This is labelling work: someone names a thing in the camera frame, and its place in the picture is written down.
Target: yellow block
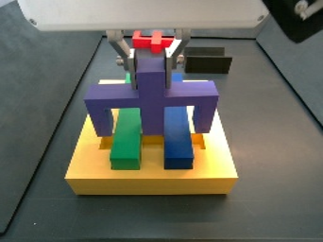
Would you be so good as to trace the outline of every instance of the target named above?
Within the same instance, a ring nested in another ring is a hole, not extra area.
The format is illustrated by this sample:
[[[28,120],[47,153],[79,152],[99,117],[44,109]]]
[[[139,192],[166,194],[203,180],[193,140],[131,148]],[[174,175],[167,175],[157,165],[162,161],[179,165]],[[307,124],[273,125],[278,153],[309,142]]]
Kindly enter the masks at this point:
[[[66,180],[79,195],[229,194],[238,173],[218,114],[203,138],[206,149],[198,141],[194,145],[194,169],[165,170],[165,150],[157,137],[153,145],[143,145],[141,170],[113,170],[110,149],[101,149],[102,138],[87,117]]]

